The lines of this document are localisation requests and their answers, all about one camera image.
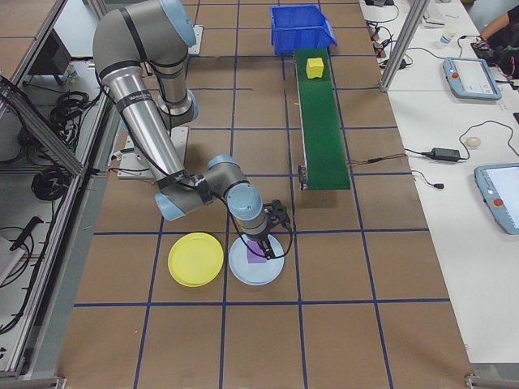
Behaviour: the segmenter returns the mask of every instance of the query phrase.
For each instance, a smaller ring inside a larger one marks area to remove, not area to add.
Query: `yellow plate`
[[[208,233],[189,233],[171,247],[168,269],[179,284],[205,285],[218,276],[224,262],[220,242]]]

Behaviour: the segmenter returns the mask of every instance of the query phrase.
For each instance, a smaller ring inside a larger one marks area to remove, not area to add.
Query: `purple block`
[[[248,241],[247,245],[256,253],[262,254],[263,251],[260,249],[260,245],[258,242]],[[265,257],[260,257],[254,254],[252,251],[247,249],[247,262],[248,263],[266,263],[267,259]]]

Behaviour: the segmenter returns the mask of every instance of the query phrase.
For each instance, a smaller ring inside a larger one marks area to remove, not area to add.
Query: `yellow cube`
[[[323,77],[324,63],[321,57],[308,58],[307,60],[307,77],[309,79],[320,79]]]

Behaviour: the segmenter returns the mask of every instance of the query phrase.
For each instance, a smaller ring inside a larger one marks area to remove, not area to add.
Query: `green conveyor belt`
[[[321,79],[307,78],[307,59],[321,57]],[[326,49],[295,50],[299,108],[307,168],[307,189],[350,188],[344,138],[339,126],[337,104]]]

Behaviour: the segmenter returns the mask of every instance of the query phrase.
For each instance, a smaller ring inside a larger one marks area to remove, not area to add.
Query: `blue plastic bin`
[[[332,26],[313,4],[272,6],[271,44],[276,55],[293,53],[295,49],[324,49],[337,45]]]

